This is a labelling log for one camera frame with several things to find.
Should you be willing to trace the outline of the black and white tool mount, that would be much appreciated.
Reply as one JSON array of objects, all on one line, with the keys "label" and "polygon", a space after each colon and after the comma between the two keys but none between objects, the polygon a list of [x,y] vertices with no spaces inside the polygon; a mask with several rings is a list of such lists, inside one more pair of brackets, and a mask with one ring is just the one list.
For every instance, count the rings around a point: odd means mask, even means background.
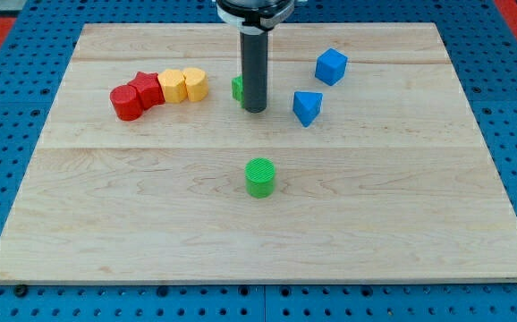
[{"label": "black and white tool mount", "polygon": [[269,32],[285,21],[294,7],[294,0],[216,0],[219,18],[246,35]]}]

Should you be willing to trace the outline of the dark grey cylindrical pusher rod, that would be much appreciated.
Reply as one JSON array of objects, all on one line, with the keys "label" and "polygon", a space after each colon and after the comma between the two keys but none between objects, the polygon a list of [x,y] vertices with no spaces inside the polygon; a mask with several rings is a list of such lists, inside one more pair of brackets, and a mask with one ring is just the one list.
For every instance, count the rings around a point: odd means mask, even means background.
[{"label": "dark grey cylindrical pusher rod", "polygon": [[240,34],[242,106],[250,113],[267,108],[268,34]]}]

